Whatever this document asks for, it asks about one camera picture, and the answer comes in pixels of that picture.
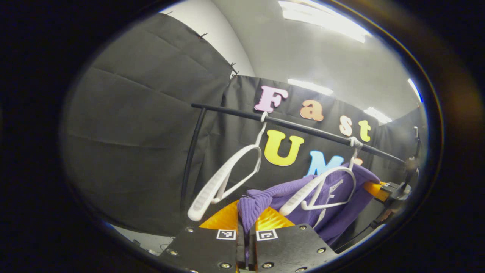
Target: purple sweater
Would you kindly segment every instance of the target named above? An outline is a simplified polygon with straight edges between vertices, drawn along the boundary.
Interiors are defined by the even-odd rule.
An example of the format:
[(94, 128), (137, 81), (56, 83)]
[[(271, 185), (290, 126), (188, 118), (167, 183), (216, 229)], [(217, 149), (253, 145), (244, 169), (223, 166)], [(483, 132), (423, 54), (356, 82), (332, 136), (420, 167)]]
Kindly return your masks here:
[[(356, 177), (356, 191), (350, 202), (327, 208), (323, 219), (314, 228), (327, 244), (331, 244), (338, 239), (373, 199), (373, 196), (362, 188), (364, 182), (371, 181), (379, 183), (380, 181), (372, 172), (359, 165), (354, 165), (352, 171)], [(249, 234), (249, 230), (267, 207), (270, 206), (275, 210), (279, 210), (293, 194), (315, 177), (317, 176), (309, 175), (302, 179), (279, 184), (263, 191), (257, 189), (248, 190), (247, 196), (243, 196), (238, 202), (238, 211), (242, 219), (245, 236)], [(325, 179), (325, 184), (315, 205), (345, 202), (349, 198), (352, 187), (353, 182), (350, 174), (344, 171), (333, 172)], [(305, 198), (307, 203), (311, 200), (315, 190)], [(321, 209), (305, 211), (301, 206), (298, 206), (287, 218), (294, 224), (307, 223), (313, 227), (321, 212)]]

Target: clothes rail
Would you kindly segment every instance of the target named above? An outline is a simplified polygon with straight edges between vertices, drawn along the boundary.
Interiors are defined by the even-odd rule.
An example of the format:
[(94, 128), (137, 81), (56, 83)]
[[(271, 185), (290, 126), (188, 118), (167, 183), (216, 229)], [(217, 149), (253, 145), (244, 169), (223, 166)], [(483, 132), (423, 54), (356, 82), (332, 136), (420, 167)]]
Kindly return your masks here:
[[(214, 111), (214, 112), (225, 113), (225, 114), (238, 116), (238, 117), (242, 117), (242, 118), (247, 118), (247, 119), (253, 119), (253, 120), (257, 120), (257, 121), (261, 120), (261, 115), (259, 115), (259, 114), (229, 109), (229, 108), (220, 107), (220, 106), (211, 106), (211, 105), (200, 104), (200, 103), (192, 103), (192, 107), (200, 108), (201, 112), (200, 112), (199, 118), (197, 120), (197, 124), (195, 126), (195, 129), (194, 129), (194, 134), (192, 136), (192, 141), (191, 141), (191, 144), (190, 144), (189, 153), (187, 155), (187, 161), (185, 163), (185, 168), (184, 168), (184, 176), (183, 176), (183, 180), (182, 180), (182, 192), (181, 192), (181, 198), (180, 198), (180, 211), (181, 211), (182, 214), (184, 214), (184, 212), (186, 211), (185, 197), (186, 197), (186, 191), (187, 191), (187, 183), (188, 183), (188, 180), (189, 180), (189, 173), (190, 173), (190, 168), (191, 168), (191, 164), (192, 164), (192, 159), (194, 157), (197, 138), (199, 136), (200, 127), (202, 126), (202, 122), (204, 120), (206, 111), (210, 110), (210, 111)], [(296, 131), (299, 131), (299, 132), (307, 133), (307, 134), (312, 135), (312, 136), (325, 138), (325, 139), (328, 139), (328, 140), (331, 140), (331, 141), (334, 141), (334, 142), (337, 142), (337, 143), (341, 143), (341, 144), (346, 145), (346, 146), (350, 146), (350, 140), (346, 137), (334, 135), (334, 134), (331, 134), (331, 133), (328, 133), (328, 132), (325, 132), (325, 131), (322, 131), (322, 130), (318, 130), (318, 129), (311, 128), (311, 127), (308, 127), (308, 126), (300, 125), (298, 123), (294, 123), (294, 122), (290, 122), (290, 121), (286, 121), (286, 120), (282, 120), (282, 119), (277, 119), (277, 118), (272, 118), (272, 117), (266, 117), (264, 121), (274, 123), (274, 124), (280, 125), (282, 127), (293, 129), (293, 130), (296, 130)], [(391, 160), (391, 161), (398, 163), (400, 165), (406, 166), (405, 161), (403, 161), (403, 160), (401, 160), (401, 159), (399, 159), (399, 158), (397, 158), (393, 155), (385, 153), (385, 152), (383, 152), (379, 149), (371, 147), (369, 145), (363, 144), (361, 150), (368, 152), (370, 154)]]

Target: ceiling light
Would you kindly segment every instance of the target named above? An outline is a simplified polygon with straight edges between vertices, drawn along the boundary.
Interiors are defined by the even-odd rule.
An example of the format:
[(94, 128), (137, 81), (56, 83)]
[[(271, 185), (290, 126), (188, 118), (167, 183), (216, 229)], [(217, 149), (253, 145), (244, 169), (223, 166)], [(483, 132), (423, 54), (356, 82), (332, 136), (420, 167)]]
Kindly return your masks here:
[(386, 123), (392, 121), (392, 119), (390, 119), (388, 116), (386, 116), (383, 113), (377, 111), (373, 107), (367, 108), (366, 110), (364, 110), (364, 113), (373, 116), (374, 118), (376, 118), (378, 121), (380, 121), (383, 124), (386, 124)]
[(366, 35), (370, 36), (370, 33), (361, 26), (335, 11), (313, 1), (307, 0), (303, 2), (312, 7), (293, 2), (278, 1), (285, 19), (318, 25), (346, 35), (361, 43), (365, 42)]
[(333, 90), (328, 89), (326, 87), (316, 85), (316, 84), (313, 84), (313, 83), (302, 82), (302, 81), (298, 81), (298, 80), (294, 80), (294, 79), (288, 79), (288, 83), (290, 85), (296, 85), (296, 86), (299, 86), (299, 87), (310, 89), (310, 90), (322, 93), (322, 94), (327, 95), (327, 96), (332, 94), (332, 92), (333, 92)]
[(416, 88), (416, 85), (414, 85), (413, 80), (407, 79), (407, 82), (413, 88), (414, 92), (416, 93), (416, 96), (418, 97), (419, 101), (422, 103), (423, 99), (421, 98), (421, 94), (419, 93), (418, 89)]

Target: screw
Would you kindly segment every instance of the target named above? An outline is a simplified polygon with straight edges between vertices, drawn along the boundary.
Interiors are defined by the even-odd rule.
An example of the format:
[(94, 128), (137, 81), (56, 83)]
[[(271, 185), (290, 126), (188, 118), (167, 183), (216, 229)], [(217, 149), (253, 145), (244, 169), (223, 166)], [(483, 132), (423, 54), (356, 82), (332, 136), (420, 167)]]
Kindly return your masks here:
[(221, 263), (219, 266), (222, 267), (222, 268), (231, 268), (230, 263)]

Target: plastic hanger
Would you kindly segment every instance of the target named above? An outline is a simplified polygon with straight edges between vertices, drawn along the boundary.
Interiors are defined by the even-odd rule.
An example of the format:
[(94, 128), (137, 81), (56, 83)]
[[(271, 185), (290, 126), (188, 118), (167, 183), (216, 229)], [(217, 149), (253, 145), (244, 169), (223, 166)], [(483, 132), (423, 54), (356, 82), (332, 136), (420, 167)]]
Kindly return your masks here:
[[(239, 188), (244, 182), (246, 182), (251, 176), (253, 176), (256, 172), (259, 171), (259, 167), (261, 166), (261, 148), (259, 147), (259, 143), (261, 142), (261, 137), (266, 129), (266, 122), (264, 119), (268, 116), (267, 112), (264, 112), (261, 115), (261, 122), (263, 122), (263, 128), (259, 132), (258, 136), (256, 137), (256, 143), (252, 145), (248, 145), (237, 153), (235, 153), (222, 167), (209, 179), (207, 184), (202, 188), (200, 193), (195, 198), (194, 202), (189, 208), (187, 215), (192, 221), (200, 221), (204, 213), (206, 212), (209, 204), (216, 204), (220, 202), (222, 199), (230, 195), (233, 191)], [(231, 175), (232, 168), (236, 165), (236, 163), (250, 150), (257, 150), (258, 152), (258, 160), (256, 161), (256, 166), (252, 173), (246, 176), (244, 179), (239, 181), (237, 184), (232, 186), (230, 189), (225, 191), (227, 182), (229, 180), (229, 176)]]
[[(350, 159), (350, 162), (349, 162), (349, 167), (335, 167), (335, 168), (332, 168), (324, 173), (322, 173), (321, 175), (315, 177), (313, 180), (311, 180), (310, 182), (308, 182), (308, 184), (306, 184), (305, 186), (303, 186), (299, 191), (297, 191), (297, 193), (295, 193), (280, 209), (279, 209), (279, 212), (284, 215), (284, 216), (287, 216), (289, 215), (291, 212), (293, 212), (293, 210), (301, 204), (301, 207), (303, 210), (315, 210), (315, 209), (323, 209), (323, 211), (321, 212), (320, 214), (320, 217), (319, 219), (317, 220), (317, 223), (315, 224), (315, 226), (322, 220), (323, 218), (323, 215), (325, 214), (325, 209), (329, 208), (329, 207), (334, 207), (334, 206), (338, 206), (338, 205), (344, 205), (346, 203), (348, 203), (351, 198), (352, 198), (352, 195), (354, 194), (354, 191), (356, 189), (356, 177), (354, 175), (354, 173), (352, 172), (352, 167), (354, 166), (354, 160), (355, 158), (357, 157), (357, 153), (358, 153), (358, 150), (360, 148), (362, 148), (362, 143), (359, 142), (357, 140), (357, 138), (355, 138), (354, 136), (350, 138), (350, 146), (351, 147), (355, 147), (355, 150), (354, 150), (354, 154), (352, 155), (351, 159)], [(353, 188), (352, 188), (352, 192), (350, 193), (349, 195), (349, 198), (347, 201), (345, 202), (339, 202), (339, 203), (333, 203), (333, 204), (325, 204), (325, 205), (315, 205), (315, 201), (317, 201), (317, 198), (318, 196), (320, 195), (320, 191), (322, 190), (322, 187), (325, 183), (325, 179), (327, 178), (327, 176), (335, 171), (345, 171), (347, 173), (350, 174), (350, 176), (352, 177), (352, 181), (353, 181)], [(305, 201), (305, 198), (313, 191), (313, 189), (315, 189), (315, 187), (317, 187), (317, 190), (315, 191), (315, 193), (313, 194), (313, 197), (311, 198), (310, 200), (310, 203), (307, 204), (307, 202)]]

